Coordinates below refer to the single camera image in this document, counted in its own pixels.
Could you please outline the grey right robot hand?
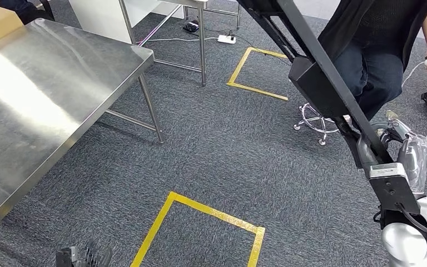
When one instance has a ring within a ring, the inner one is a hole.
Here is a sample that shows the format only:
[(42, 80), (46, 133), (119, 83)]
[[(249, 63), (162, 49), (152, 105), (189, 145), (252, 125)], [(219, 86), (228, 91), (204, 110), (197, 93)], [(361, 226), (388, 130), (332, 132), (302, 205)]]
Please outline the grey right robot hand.
[(417, 200), (426, 197), (427, 136), (416, 133), (396, 117), (372, 122), (370, 126), (383, 148), (387, 149), (392, 141), (401, 146), (397, 160), (387, 162), (375, 150), (375, 144), (369, 140), (369, 133), (360, 132), (356, 148), (367, 180), (376, 182), (379, 177), (403, 176), (405, 184), (398, 188), (408, 188)]

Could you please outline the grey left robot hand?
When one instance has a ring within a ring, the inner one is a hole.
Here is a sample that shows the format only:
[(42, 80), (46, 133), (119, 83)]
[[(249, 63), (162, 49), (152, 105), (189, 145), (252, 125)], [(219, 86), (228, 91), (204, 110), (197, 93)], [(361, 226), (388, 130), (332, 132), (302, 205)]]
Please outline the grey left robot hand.
[(89, 239), (83, 258), (83, 266), (108, 267), (113, 257), (113, 250), (106, 248), (101, 254), (98, 254), (96, 245), (97, 243), (93, 239)]

